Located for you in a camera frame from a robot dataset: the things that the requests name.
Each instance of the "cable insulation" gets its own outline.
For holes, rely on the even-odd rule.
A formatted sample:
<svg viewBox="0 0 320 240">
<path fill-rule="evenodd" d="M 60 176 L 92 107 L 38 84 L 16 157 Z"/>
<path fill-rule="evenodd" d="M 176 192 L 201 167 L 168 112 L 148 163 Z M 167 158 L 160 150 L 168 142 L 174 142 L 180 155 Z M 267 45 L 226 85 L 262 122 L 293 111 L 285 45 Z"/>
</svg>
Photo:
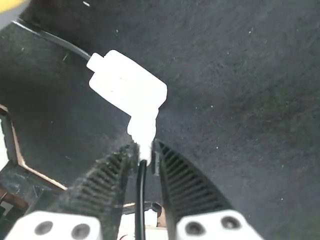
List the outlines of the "cable insulation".
<svg viewBox="0 0 320 240">
<path fill-rule="evenodd" d="M 146 185 L 147 161 L 139 163 L 136 179 L 136 203 L 135 203 L 135 239 L 145 240 L 145 185 Z"/>
<path fill-rule="evenodd" d="M 68 42 L 68 41 L 66 41 L 66 40 L 64 40 L 64 39 L 62 39 L 62 38 L 60 38 L 58 36 L 55 36 L 55 35 L 47 32 L 47 31 L 44 31 L 44 30 L 40 29 L 37 26 L 34 26 L 34 25 L 30 24 L 30 23 L 27 23 L 26 21 L 22 20 L 19 17 L 16 20 L 13 20 L 12 22 L 15 25 L 17 25 L 17 26 L 19 26 L 19 27 L 21 27 L 21 28 L 23 28 L 23 29 L 25 29 L 25 30 L 27 30 L 27 31 L 29 31 L 29 32 L 31 32 L 31 33 L 33 33 L 33 34 L 35 34 L 35 35 L 37 35 L 37 36 L 39 36 L 39 37 L 41 37 L 41 38 L 43 38 L 45 40 L 47 40 L 47 41 L 53 42 L 55 44 L 58 44 L 61 47 L 66 48 L 66 49 L 74 52 L 75 54 L 80 55 L 81 57 L 83 57 L 87 61 L 91 57 L 86 51 L 82 50 L 81 48 L 73 45 L 72 43 L 70 43 L 70 42 Z"/>
</svg>

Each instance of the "wooden edge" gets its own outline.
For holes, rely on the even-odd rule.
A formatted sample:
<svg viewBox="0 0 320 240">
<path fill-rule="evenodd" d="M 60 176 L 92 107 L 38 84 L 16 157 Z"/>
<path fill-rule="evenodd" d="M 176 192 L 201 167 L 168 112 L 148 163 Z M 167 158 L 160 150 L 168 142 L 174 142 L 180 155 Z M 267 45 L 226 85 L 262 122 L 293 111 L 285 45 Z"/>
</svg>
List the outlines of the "wooden edge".
<svg viewBox="0 0 320 240">
<path fill-rule="evenodd" d="M 7 113 L 8 113 L 8 109 L 1 105 L 0 104 L 0 108 L 5 110 Z M 19 147 L 19 143 L 18 143 L 18 138 L 17 138 L 17 135 L 16 135 L 16 131 L 15 131 L 15 128 L 13 126 L 13 124 L 11 123 L 11 126 L 12 126 L 12 132 L 13 132 L 13 138 L 14 138 L 14 145 L 15 145 L 15 150 L 16 150 L 16 156 L 17 156 L 17 160 L 18 160 L 18 164 L 19 166 L 23 167 L 24 169 L 28 170 L 29 172 L 39 176 L 40 178 L 52 183 L 53 185 L 56 185 L 58 188 L 61 188 L 63 190 L 67 190 L 67 187 L 62 185 L 61 183 L 57 182 L 56 180 L 42 174 L 41 172 L 38 172 L 37 170 L 29 167 L 27 164 L 26 164 L 26 161 L 24 160 L 22 154 L 21 154 L 21 151 L 20 151 L 20 147 Z"/>
</svg>

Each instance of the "yellow object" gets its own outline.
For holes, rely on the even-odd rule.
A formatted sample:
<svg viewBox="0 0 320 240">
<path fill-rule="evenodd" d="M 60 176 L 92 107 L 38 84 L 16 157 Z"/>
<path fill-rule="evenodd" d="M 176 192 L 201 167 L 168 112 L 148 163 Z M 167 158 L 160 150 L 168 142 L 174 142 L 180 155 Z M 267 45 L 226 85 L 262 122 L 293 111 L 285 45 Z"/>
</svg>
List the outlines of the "yellow object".
<svg viewBox="0 0 320 240">
<path fill-rule="evenodd" d="M 24 2 L 26 0 L 0 0 L 0 13 L 14 9 Z"/>
</svg>

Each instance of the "black carpet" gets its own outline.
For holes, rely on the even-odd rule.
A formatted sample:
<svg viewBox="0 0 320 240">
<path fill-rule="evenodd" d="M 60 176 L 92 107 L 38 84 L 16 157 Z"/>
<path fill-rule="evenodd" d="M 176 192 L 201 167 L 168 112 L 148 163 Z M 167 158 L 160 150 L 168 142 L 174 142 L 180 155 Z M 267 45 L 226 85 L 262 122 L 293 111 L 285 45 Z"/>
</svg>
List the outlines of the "black carpet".
<svg viewBox="0 0 320 240">
<path fill-rule="evenodd" d="M 37 0 L 23 19 L 89 53 L 117 49 L 159 77 L 168 98 L 157 137 L 266 239 L 319 239 L 320 2 L 87 2 Z M 89 88 L 77 55 L 12 25 L 0 56 L 0 103 L 30 167 L 69 186 L 129 141 L 129 117 Z M 147 185 L 147 200 L 160 201 L 157 179 Z"/>
</svg>

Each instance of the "screw hole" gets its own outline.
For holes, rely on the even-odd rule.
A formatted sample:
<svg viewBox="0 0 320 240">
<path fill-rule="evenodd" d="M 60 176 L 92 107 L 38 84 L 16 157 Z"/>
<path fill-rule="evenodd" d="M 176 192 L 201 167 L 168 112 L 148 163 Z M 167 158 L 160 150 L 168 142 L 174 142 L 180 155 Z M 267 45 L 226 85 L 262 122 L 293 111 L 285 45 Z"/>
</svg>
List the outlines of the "screw hole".
<svg viewBox="0 0 320 240">
<path fill-rule="evenodd" d="M 53 227 L 54 223 L 52 221 L 44 221 L 36 226 L 34 232 L 36 235 L 45 235 L 49 233 Z"/>
<path fill-rule="evenodd" d="M 90 233 L 90 227 L 87 224 L 79 224 L 75 226 L 71 232 L 71 236 L 76 240 L 83 240 L 88 237 Z"/>
<path fill-rule="evenodd" d="M 238 219 L 234 218 L 233 216 L 225 216 L 222 218 L 221 224 L 225 229 L 239 229 L 241 227 Z"/>
<path fill-rule="evenodd" d="M 199 236 L 205 233 L 204 227 L 200 223 L 195 221 L 189 222 L 185 226 L 185 231 L 187 234 L 195 236 Z"/>
</svg>

